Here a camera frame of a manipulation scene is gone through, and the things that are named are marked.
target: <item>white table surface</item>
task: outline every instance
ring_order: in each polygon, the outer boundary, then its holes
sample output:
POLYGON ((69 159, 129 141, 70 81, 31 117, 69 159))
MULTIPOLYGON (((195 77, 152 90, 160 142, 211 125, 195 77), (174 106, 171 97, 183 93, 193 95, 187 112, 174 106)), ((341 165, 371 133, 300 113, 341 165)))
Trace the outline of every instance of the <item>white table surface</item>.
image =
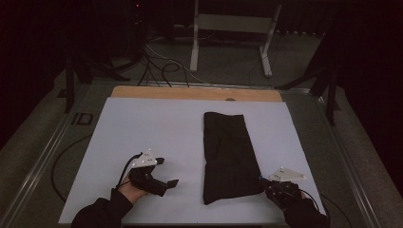
POLYGON ((208 111, 244 115, 262 176, 281 166, 304 174, 307 180, 294 182, 314 197, 324 214, 286 103, 108 98, 59 222, 71 223, 81 208, 97 198, 109 199, 127 160, 151 148, 157 158, 165 158, 153 177, 179 179, 178 186, 162 198, 139 200, 123 223, 283 223, 282 212, 264 193, 203 204, 202 118, 208 111))

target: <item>robotic glove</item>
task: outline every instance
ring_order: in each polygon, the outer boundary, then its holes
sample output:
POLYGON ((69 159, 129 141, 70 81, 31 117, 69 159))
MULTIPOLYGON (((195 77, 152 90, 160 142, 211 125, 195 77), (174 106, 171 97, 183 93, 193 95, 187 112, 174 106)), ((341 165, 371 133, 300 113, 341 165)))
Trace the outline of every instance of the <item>robotic glove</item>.
POLYGON ((262 177, 259 178, 259 182, 263 186, 267 198, 283 211, 302 201, 299 187, 295 183, 267 180, 262 177))

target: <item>metal stand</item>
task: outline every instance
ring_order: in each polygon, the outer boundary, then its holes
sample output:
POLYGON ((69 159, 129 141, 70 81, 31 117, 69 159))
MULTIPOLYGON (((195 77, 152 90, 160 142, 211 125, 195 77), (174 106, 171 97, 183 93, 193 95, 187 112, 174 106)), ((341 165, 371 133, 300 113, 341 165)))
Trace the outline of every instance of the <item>metal stand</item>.
POLYGON ((198 70, 199 29, 245 31, 267 34, 266 42, 259 48, 259 53, 263 64, 264 76, 271 77, 272 69, 270 68, 269 58, 267 57, 267 50, 269 49, 270 42, 273 38, 280 10, 281 5, 278 5, 272 18, 204 14, 199 13, 199 0, 195 0, 193 47, 190 59, 190 70, 192 72, 198 70))

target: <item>metal frame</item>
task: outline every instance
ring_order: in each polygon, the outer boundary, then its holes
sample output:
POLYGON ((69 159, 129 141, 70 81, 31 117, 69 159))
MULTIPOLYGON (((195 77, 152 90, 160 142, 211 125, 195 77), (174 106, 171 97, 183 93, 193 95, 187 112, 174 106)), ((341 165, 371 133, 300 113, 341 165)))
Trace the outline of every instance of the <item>metal frame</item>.
POLYGON ((59 125, 53 132, 53 135, 49 139, 47 146, 43 150, 41 156, 29 170, 29 173, 24 179, 9 208, 7 209, 3 217, 1 217, 1 228, 12 227, 15 221, 18 220, 18 217, 23 212, 25 206, 29 201, 30 196, 35 190, 36 185, 39 183, 42 175, 47 169, 48 164, 52 159, 53 154, 56 152, 60 141, 65 136, 67 128, 70 125, 71 120, 73 119, 74 113, 78 109, 78 105, 85 98, 88 90, 89 85, 80 85, 80 88, 76 94, 77 102, 71 107, 71 111, 63 117, 62 121, 60 121, 59 125))
POLYGON ((199 13, 199 0, 195 0, 195 16, 193 27, 193 47, 190 58, 190 71, 197 72, 199 60, 199 29, 245 31, 256 33, 267 33, 267 39, 263 46, 259 47, 260 59, 263 64, 264 76, 271 77, 272 69, 270 67, 267 50, 275 32, 278 15, 281 5, 278 5, 272 18, 230 16, 199 13))

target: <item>hand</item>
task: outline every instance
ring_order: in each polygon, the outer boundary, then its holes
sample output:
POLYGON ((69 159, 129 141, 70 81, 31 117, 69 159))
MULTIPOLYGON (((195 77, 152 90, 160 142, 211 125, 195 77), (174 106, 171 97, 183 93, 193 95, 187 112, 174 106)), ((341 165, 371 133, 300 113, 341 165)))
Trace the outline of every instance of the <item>hand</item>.
POLYGON ((121 192, 132 204, 135 204, 137 200, 147 195, 147 192, 136 188, 130 183, 128 175, 125 177, 123 183, 124 184, 118 188, 118 191, 121 192))

